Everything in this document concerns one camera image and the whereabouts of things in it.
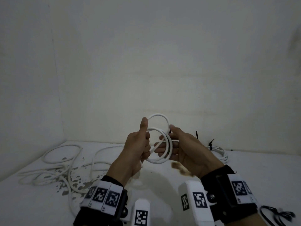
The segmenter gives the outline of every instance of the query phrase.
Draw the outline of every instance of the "person's left thumb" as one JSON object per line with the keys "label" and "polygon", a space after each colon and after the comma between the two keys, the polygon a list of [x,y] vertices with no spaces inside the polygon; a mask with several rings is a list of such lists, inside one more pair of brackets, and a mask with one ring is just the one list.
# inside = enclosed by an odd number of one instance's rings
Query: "person's left thumb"
{"label": "person's left thumb", "polygon": [[148,119],[146,117],[143,117],[140,124],[139,133],[141,135],[145,135],[147,129],[148,129]]}

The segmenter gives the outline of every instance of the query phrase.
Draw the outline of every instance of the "wrist-mounted device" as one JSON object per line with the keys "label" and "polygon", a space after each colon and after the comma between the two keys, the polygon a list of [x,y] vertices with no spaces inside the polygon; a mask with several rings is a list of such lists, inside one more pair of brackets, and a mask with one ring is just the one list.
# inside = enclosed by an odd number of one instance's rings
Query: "wrist-mounted device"
{"label": "wrist-mounted device", "polygon": [[201,178],[214,221],[224,224],[241,220],[258,212],[256,199],[247,183],[229,166],[210,172]]}
{"label": "wrist-mounted device", "polygon": [[108,224],[117,222],[120,217],[125,217],[122,215],[125,213],[127,199],[127,190],[115,179],[106,176],[90,187],[79,205],[81,209],[73,225],[99,225],[100,218]]}

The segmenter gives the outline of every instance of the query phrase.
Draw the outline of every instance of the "black and white square marker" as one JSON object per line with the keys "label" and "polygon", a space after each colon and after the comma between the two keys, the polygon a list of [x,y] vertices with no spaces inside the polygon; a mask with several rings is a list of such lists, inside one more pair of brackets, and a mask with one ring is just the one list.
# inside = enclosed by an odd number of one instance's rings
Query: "black and white square marker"
{"label": "black and white square marker", "polygon": [[90,198],[92,197],[92,195],[93,195],[95,189],[96,189],[96,186],[92,186],[92,187],[89,189],[89,191],[88,191],[87,195],[85,196],[85,198],[90,199]]}
{"label": "black and white square marker", "polygon": [[119,193],[110,190],[105,204],[112,207],[116,207],[118,204],[119,197],[120,197]]}
{"label": "black and white square marker", "polygon": [[232,185],[236,196],[248,195],[242,181],[233,181]]}
{"label": "black and white square marker", "polygon": [[245,185],[246,187],[246,191],[248,192],[248,194],[252,194],[250,188],[248,187],[248,185],[246,184],[246,182],[244,181],[243,184]]}
{"label": "black and white square marker", "polygon": [[108,189],[98,187],[92,200],[98,201],[98,202],[103,202],[107,192],[108,192]]}
{"label": "black and white square marker", "polygon": [[208,207],[207,203],[206,203],[204,193],[202,193],[202,192],[192,192],[192,194],[193,194],[195,206],[197,208],[207,208]]}
{"label": "black and white square marker", "polygon": [[136,210],[134,225],[145,226],[147,224],[148,224],[148,211]]}
{"label": "black and white square marker", "polygon": [[183,211],[189,209],[187,194],[183,194],[181,196]]}

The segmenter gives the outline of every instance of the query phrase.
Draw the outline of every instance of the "wall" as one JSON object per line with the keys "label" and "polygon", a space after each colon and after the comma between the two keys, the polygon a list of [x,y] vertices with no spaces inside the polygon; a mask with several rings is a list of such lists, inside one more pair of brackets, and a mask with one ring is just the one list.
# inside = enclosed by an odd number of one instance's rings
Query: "wall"
{"label": "wall", "polygon": [[50,11],[0,0],[0,180],[64,141]]}
{"label": "wall", "polygon": [[300,0],[50,2],[68,140],[124,143],[163,113],[205,144],[301,154]]}

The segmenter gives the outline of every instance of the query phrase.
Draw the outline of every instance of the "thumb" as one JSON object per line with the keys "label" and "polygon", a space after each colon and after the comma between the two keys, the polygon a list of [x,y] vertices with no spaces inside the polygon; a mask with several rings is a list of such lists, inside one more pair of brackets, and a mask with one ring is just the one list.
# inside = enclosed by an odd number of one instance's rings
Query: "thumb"
{"label": "thumb", "polygon": [[141,135],[145,135],[147,129],[148,129],[148,119],[146,117],[143,117],[142,121],[141,121],[141,124],[140,124],[139,133]]}
{"label": "thumb", "polygon": [[170,125],[169,126],[170,130],[175,134],[176,137],[179,137],[179,135],[181,135],[183,133],[183,131],[180,128],[177,128],[174,125]]}

